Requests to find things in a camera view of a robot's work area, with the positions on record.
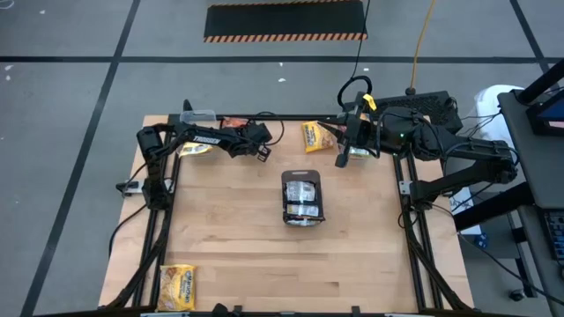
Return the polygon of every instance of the metal bracket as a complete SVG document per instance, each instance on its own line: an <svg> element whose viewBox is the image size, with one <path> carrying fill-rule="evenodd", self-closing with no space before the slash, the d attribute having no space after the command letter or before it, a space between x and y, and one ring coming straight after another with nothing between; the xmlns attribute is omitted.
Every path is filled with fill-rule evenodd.
<svg viewBox="0 0 564 317"><path fill-rule="evenodd" d="M118 188L118 190L123 190L123 187L125 187L125 182L121 183L121 184L117 184L116 187L120 187L121 189ZM143 185L145 184L145 180L133 180L130 181L130 184L128 185L128 187L125 189L125 191L123 192L125 195L133 195L133 194L143 194L142 188ZM173 180L170 179L165 179L165 186L167 188L170 188L170 193L174 193L174 186L173 186Z"/></svg>
<svg viewBox="0 0 564 317"><path fill-rule="evenodd" d="M399 181L399 194L409 195L411 193L410 186L412 181Z"/></svg>

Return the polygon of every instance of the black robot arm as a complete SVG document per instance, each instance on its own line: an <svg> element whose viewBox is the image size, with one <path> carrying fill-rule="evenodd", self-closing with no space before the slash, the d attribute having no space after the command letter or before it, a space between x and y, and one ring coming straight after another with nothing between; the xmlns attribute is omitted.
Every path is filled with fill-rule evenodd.
<svg viewBox="0 0 564 317"><path fill-rule="evenodd" d="M160 132L170 132L175 139L165 146ZM160 159L172 154L176 148L186 142L210 144L227 151L234 158L239 155L257 155L266 161L271 150L265 146L272 139L266 126L249 122L239 128L206 128L196 124L178 122L175 124L155 124L144 127L137 133L139 148L147 166L147 178L142 187L147 208L164 210L170 206L171 196L163 179Z"/></svg>
<svg viewBox="0 0 564 317"><path fill-rule="evenodd" d="M370 151L377 158L381 152L403 156L411 151L415 158L421 160L450 157L476 160L471 167L435 181L402 184L402 192L410 195L412 205L416 207L423 207L441 193L456 188L481 181L505 184L516 177L512 150L503 141L453 135L443 126L431 124L418 111L406 107L387 108L376 123L360 118L366 110L367 107L360 103L349 113L320 122L343 145L344 150L338 155L335 166L346 166L351 147ZM346 126L346 130L341 131L331 125Z"/></svg>

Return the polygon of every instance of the wooden tabletop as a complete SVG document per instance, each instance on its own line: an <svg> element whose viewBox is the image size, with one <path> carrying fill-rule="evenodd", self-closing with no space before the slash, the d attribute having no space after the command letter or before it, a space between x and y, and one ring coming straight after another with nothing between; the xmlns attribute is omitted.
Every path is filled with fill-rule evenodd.
<svg viewBox="0 0 564 317"><path fill-rule="evenodd" d="M166 121L165 115L151 115L144 125ZM277 138L280 123L267 125ZM165 263L197 266L196 309L211 311L222 303L256 312L350 312L351 306L365 313L417 312L404 229L397 225L400 206L392 157L351 159L346 168L337 168L336 148L305 154L301 122L285 125L286 133L271 147L266 163L256 157L230 158L221 149L181 160ZM137 149L132 171L141 164ZM417 160L416 167L422 180L442 175L438 161ZM327 220L315 227L282 221L280 175L300 169L321 174ZM444 198L436 203L449 207ZM120 221L143 204L141 195L127 198ZM143 212L117 233L101 305L137 269L148 214ZM437 269L472 306L452 218L429 210L427 222ZM432 306L427 274L421 270L427 306ZM152 270L144 303L151 280Z"/></svg>

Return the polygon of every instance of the table leg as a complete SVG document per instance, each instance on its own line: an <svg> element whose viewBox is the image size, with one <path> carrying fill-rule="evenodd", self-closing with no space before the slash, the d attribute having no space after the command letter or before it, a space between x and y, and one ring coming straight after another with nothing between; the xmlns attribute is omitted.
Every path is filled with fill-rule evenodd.
<svg viewBox="0 0 564 317"><path fill-rule="evenodd" d="M456 230L461 232L488 219L516 210L519 206L534 203L535 199L532 196L529 184L526 181L522 182L495 197L456 214L454 216Z"/></svg>

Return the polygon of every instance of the black and orange striped mat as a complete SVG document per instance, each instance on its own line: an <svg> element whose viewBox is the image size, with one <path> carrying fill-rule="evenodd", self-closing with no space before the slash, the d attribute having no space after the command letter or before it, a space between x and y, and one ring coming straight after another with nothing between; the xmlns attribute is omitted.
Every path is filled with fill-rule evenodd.
<svg viewBox="0 0 564 317"><path fill-rule="evenodd" d="M206 43L357 41L363 33L360 0L214 4L205 22Z"/></svg>

